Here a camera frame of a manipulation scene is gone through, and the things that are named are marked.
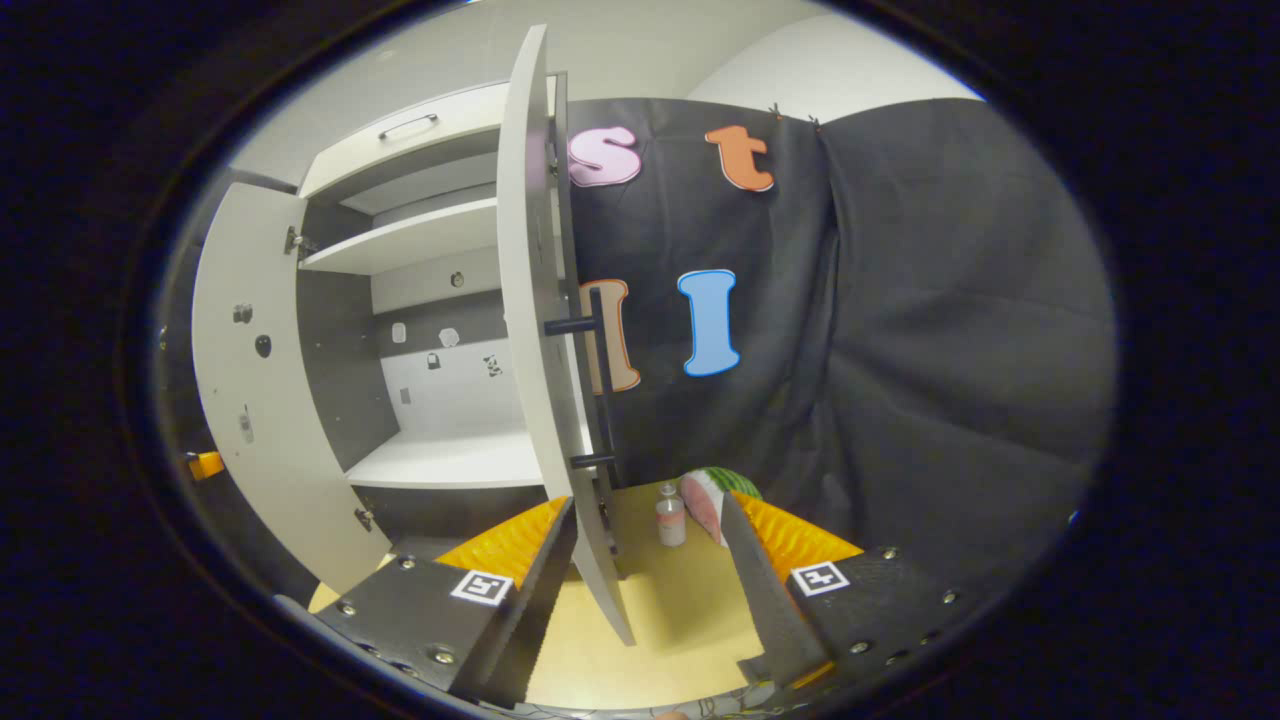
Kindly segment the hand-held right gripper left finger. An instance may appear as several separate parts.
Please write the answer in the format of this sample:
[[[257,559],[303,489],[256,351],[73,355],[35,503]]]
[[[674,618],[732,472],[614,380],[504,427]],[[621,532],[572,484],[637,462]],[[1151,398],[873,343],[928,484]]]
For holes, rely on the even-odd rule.
[[[577,534],[573,501],[562,496],[453,547],[410,536],[316,620],[408,685],[512,710],[527,693]]]

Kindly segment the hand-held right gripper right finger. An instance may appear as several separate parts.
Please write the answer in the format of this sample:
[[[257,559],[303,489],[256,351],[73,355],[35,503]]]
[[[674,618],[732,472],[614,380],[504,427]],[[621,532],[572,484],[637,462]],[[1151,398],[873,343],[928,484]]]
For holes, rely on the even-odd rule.
[[[872,693],[925,666],[986,606],[893,546],[859,548],[750,495],[721,534],[780,693]]]

